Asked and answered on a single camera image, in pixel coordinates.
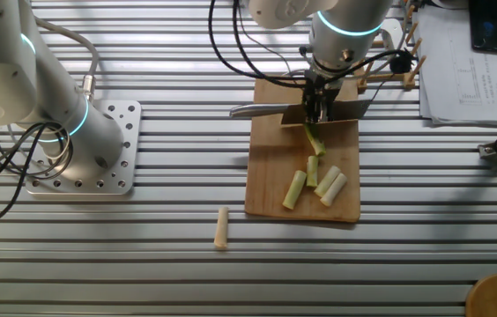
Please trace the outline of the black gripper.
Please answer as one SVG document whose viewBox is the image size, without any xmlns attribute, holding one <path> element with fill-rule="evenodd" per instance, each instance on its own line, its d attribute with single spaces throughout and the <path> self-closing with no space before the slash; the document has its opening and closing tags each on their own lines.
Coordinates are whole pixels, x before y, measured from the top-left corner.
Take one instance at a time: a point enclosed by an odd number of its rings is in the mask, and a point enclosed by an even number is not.
<svg viewBox="0 0 497 317">
<path fill-rule="evenodd" d="M 332 102 L 338 95 L 337 87 L 326 84 L 327 78 L 314 72 L 305 72 L 304 78 L 305 87 L 302 101 L 306 107 L 306 122 L 310 124 L 328 122 Z"/>
</svg>

